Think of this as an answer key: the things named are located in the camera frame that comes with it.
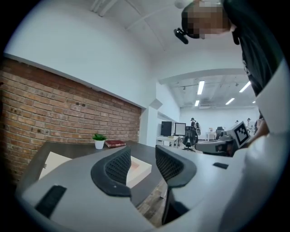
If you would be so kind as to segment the person's black shirt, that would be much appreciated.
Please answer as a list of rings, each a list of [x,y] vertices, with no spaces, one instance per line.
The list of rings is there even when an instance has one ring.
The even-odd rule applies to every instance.
[[[264,0],[222,0],[236,26],[233,41],[242,48],[242,62],[256,96],[275,74],[284,55],[276,39],[278,9]]]

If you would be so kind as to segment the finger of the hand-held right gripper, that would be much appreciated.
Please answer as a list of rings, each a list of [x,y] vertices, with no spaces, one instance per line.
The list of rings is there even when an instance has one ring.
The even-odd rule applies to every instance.
[[[195,149],[197,151],[200,151],[204,154],[215,154],[217,153],[216,151],[216,145],[217,141],[204,141],[204,142],[198,142],[195,144]]]

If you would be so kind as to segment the white desk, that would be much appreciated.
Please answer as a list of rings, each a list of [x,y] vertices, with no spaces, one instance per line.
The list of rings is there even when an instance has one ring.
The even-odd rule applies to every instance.
[[[157,136],[157,141],[161,141],[162,145],[164,145],[164,142],[169,142],[170,147],[175,147],[178,145],[179,137],[178,136]]]

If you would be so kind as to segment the black mesh office chair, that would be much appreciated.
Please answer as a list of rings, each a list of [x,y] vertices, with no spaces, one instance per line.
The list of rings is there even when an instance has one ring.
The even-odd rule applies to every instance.
[[[192,146],[197,143],[197,133],[193,126],[186,126],[185,127],[185,135],[183,139],[183,144],[185,147],[183,150],[194,151]]]

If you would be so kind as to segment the white-screen monitor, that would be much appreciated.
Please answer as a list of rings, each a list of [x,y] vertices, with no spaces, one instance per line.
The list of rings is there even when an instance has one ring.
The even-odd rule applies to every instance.
[[[186,123],[175,123],[174,125],[174,135],[175,136],[185,136]]]

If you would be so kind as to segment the red book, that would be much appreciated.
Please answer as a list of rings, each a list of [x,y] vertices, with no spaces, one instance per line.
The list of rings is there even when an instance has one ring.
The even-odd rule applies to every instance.
[[[121,140],[106,140],[105,145],[108,148],[117,148],[117,147],[126,146],[126,143]]]

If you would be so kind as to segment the dark grey desk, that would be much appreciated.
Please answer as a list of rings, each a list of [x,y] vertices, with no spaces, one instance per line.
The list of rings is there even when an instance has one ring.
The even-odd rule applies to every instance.
[[[131,189],[132,203],[138,207],[152,194],[157,194],[158,197],[165,198],[167,185],[156,166],[155,148],[134,141],[126,141],[126,145],[131,147],[131,155],[133,157],[152,165],[151,173]],[[21,195],[30,185],[38,180],[42,167],[51,151],[71,159],[93,153],[100,154],[101,152],[101,150],[95,149],[94,144],[71,144],[46,141],[36,152],[22,174],[15,191],[17,195]]]

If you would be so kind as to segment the green plant in white pot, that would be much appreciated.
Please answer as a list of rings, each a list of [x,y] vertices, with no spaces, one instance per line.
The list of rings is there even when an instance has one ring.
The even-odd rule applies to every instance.
[[[105,143],[105,140],[106,140],[106,136],[101,135],[101,134],[94,134],[92,139],[94,140],[95,148],[97,150],[103,149],[103,146],[104,146],[104,143]]]

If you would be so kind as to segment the person's right forearm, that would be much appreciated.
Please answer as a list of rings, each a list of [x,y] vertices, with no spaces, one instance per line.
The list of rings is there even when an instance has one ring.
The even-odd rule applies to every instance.
[[[248,140],[248,142],[246,143],[246,147],[249,147],[258,138],[268,135],[269,129],[264,118],[258,120],[257,126],[258,128],[255,135]]]

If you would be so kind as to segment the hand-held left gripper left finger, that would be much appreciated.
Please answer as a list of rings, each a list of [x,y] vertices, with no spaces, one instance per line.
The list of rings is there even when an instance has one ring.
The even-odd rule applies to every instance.
[[[49,231],[150,232],[126,185],[131,156],[123,146],[71,159],[15,195]]]

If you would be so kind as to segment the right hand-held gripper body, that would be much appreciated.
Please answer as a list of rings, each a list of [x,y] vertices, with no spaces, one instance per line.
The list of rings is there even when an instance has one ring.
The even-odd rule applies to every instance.
[[[226,156],[233,156],[250,139],[247,127],[242,121],[235,124],[227,131],[222,131],[215,146],[218,153],[225,153]]]

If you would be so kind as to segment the black monitor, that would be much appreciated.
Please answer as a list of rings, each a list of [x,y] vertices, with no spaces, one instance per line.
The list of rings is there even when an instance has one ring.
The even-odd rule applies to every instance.
[[[172,135],[172,122],[171,121],[162,121],[161,122],[161,136],[171,136]]]

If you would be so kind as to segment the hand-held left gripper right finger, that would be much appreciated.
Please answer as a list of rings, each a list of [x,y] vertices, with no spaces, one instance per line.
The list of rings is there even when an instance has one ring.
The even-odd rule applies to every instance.
[[[162,225],[219,226],[241,179],[246,152],[223,157],[156,146],[156,165],[167,183]]]

